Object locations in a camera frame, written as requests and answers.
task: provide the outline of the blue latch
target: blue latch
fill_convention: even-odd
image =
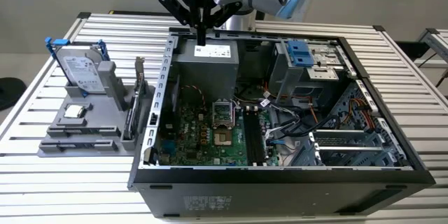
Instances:
[[[55,39],[53,41],[54,46],[66,46],[70,43],[67,39]]]
[[[309,52],[307,44],[302,40],[287,41],[287,53],[291,64],[295,67],[311,67],[314,64],[313,55]]]
[[[109,53],[106,51],[105,43],[103,43],[103,41],[101,39],[97,41],[97,45],[99,46],[99,49],[101,49],[102,60],[107,60],[109,61],[110,60]]]

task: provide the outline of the sticker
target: sticker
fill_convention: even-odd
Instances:
[[[63,57],[63,61],[77,86],[87,92],[103,92],[93,61],[85,57]]]
[[[259,102],[259,105],[262,107],[265,107],[267,104],[270,103],[270,101],[267,99],[263,99],[261,102]]]
[[[229,210],[231,196],[183,196],[185,209],[198,210]]]
[[[269,93],[267,91],[265,91],[265,92],[262,93],[262,96],[263,96],[263,98],[267,98],[267,97],[270,96],[270,93]]]
[[[229,45],[194,46],[194,56],[230,58],[230,46]]]

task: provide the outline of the aluminum extrusion table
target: aluminum extrusion table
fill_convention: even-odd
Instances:
[[[145,77],[149,84],[155,84],[169,27],[179,27],[169,16],[90,14],[75,19],[65,38],[90,42],[102,39],[117,65],[115,75],[126,83],[134,81],[134,57],[143,57]],[[366,224],[448,223],[448,101],[386,32],[374,28],[270,21],[255,24],[259,32],[346,38],[437,182],[367,217],[337,219]],[[38,158],[34,155],[65,97],[63,85],[62,72],[49,58],[0,126],[0,217],[5,217],[0,223],[163,222],[154,220],[139,194],[125,187],[131,157]],[[333,223],[334,218],[211,221]]]

